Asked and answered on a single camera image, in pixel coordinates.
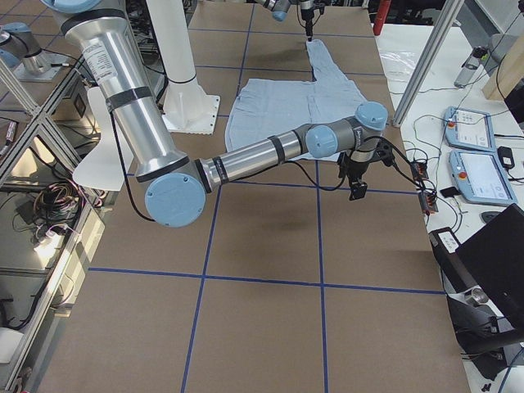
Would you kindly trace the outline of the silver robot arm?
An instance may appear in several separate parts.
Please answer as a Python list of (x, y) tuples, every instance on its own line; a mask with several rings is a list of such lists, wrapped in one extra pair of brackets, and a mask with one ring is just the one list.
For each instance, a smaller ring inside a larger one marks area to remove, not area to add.
[(255, 0), (254, 3), (258, 3), (269, 10), (272, 17), (277, 21), (284, 21), (287, 13), (294, 7), (298, 15), (299, 25), (305, 30), (305, 36), (309, 42), (313, 40), (314, 36), (315, 12), (318, 11), (318, 16), (321, 16), (326, 6), (325, 1), (315, 0)]
[(363, 102), (352, 116), (331, 123), (302, 125), (235, 151), (191, 160), (172, 132), (214, 128), (219, 98), (197, 82), (187, 22), (179, 1), (147, 4), (168, 77), (163, 107), (158, 107), (132, 36), (122, 1), (50, 1), (65, 38), (77, 46), (93, 73), (117, 141), (126, 141), (138, 162), (136, 178), (147, 187), (147, 219), (171, 228), (194, 222), (206, 195), (233, 180), (249, 178), (299, 156), (339, 155), (341, 179), (351, 198), (362, 198), (362, 180), (375, 158), (388, 118), (378, 102)]

